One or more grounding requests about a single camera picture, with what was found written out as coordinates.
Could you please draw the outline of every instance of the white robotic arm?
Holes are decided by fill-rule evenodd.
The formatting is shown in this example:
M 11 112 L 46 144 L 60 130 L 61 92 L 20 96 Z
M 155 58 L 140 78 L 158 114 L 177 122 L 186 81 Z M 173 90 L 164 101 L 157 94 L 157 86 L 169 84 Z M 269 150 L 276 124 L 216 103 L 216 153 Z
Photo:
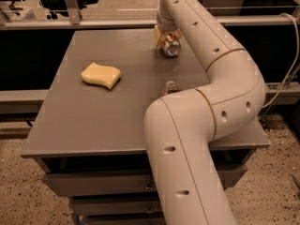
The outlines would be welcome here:
M 255 118 L 263 76 L 197 0 L 160 0 L 157 25 L 178 26 L 210 84 L 161 97 L 144 117 L 147 153 L 168 225 L 235 224 L 208 143 Z

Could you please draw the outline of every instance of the yellow sponge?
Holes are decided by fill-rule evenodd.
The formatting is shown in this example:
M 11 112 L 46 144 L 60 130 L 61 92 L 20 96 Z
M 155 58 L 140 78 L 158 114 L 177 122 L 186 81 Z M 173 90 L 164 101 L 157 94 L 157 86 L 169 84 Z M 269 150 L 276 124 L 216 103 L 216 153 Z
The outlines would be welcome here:
M 120 77 L 121 71 L 118 68 L 98 65 L 94 62 L 82 72 L 82 79 L 86 83 L 103 85 L 110 90 Z

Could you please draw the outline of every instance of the speckled floor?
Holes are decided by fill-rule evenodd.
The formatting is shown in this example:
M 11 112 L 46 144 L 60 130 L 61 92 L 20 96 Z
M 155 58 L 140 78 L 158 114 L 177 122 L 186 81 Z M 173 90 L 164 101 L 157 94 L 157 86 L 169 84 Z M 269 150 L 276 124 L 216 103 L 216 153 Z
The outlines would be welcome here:
M 300 142 L 281 115 L 268 117 L 271 145 L 248 161 L 248 172 L 226 194 L 240 225 L 299 225 Z M 68 199 L 57 197 L 32 159 L 20 157 L 30 127 L 0 123 L 0 225 L 73 224 Z

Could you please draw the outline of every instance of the drawer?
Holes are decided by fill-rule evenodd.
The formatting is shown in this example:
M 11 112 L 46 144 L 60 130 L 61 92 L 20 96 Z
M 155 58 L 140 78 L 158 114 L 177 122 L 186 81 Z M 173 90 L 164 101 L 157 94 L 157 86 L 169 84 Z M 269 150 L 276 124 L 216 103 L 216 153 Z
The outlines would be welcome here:
M 61 197 L 156 191 L 150 170 L 47 173 L 43 181 Z
M 87 217 L 87 225 L 166 225 L 162 213 L 153 215 Z
M 162 212 L 156 192 L 73 198 L 70 199 L 70 208 L 80 216 L 151 215 Z

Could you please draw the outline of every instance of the floor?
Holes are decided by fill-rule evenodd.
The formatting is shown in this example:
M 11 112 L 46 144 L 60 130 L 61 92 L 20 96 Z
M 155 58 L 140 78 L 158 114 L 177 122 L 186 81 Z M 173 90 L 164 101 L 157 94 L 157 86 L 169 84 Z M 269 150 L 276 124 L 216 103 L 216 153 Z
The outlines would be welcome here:
M 82 13 L 88 19 L 154 17 L 157 4 L 158 0 L 99 0 Z M 45 19 L 43 9 L 34 9 Z M 267 124 L 270 147 L 251 157 L 246 175 L 226 194 L 240 225 L 300 225 L 300 191 L 292 179 L 300 178 L 299 136 L 280 113 L 270 114 Z M 20 157 L 29 132 L 26 122 L 0 122 L 0 225 L 73 224 L 68 200 L 43 184 L 43 171 L 34 160 Z

